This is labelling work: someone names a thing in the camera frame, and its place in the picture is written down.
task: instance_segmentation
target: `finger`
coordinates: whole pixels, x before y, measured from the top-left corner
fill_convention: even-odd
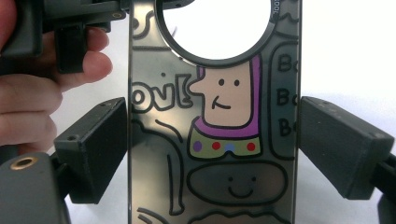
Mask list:
[[[14,31],[17,9],[14,0],[0,1],[0,52]]]
[[[100,51],[107,45],[108,37],[103,30],[96,27],[87,28],[88,51]],[[40,57],[19,62],[19,68],[16,72],[47,77],[52,73],[55,64],[55,37],[53,32],[48,32],[43,34],[43,53]]]
[[[68,91],[85,83],[98,81],[111,73],[113,65],[110,59],[101,52],[88,51],[83,62],[84,73],[57,74],[56,81],[61,91]]]
[[[51,114],[62,99],[59,86],[48,78],[21,74],[0,76],[0,114],[28,111]]]
[[[20,145],[21,150],[45,151],[56,136],[56,126],[47,113],[0,115],[0,146]]]
[[[108,36],[97,27],[87,28],[87,47],[91,51],[101,51],[108,46]]]

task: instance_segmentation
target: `camera cutout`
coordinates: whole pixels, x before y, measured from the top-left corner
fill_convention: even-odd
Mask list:
[[[270,16],[270,0],[195,0],[163,12],[167,32],[174,41],[206,60],[227,60],[260,47],[255,45],[262,40],[267,29],[263,24]]]

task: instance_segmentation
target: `cartoon mouth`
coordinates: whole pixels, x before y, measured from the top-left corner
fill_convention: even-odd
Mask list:
[[[230,105],[222,105],[222,104],[219,104],[219,103],[218,103],[218,99],[219,99],[219,97],[216,96],[215,100],[213,100],[212,109],[215,109],[216,106],[217,106],[217,107],[220,107],[220,108],[222,108],[222,109],[231,109],[231,106],[230,106]]]
[[[253,193],[253,189],[251,189],[248,192],[248,194],[245,194],[245,195],[236,194],[235,192],[233,192],[233,189],[231,187],[228,187],[228,191],[230,192],[231,195],[233,195],[237,199],[246,199],[246,198],[250,197],[250,195]]]

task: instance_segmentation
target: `cartoon face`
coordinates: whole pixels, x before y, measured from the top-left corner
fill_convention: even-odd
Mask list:
[[[193,170],[187,181],[197,197],[226,206],[270,203],[287,187],[283,168],[267,161],[212,163]]]
[[[203,119],[222,127],[246,125],[252,115],[249,62],[228,69],[208,69],[190,91],[204,96]]]

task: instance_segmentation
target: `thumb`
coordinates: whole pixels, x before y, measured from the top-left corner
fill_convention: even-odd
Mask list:
[[[14,0],[0,0],[0,52],[14,31],[17,8]]]

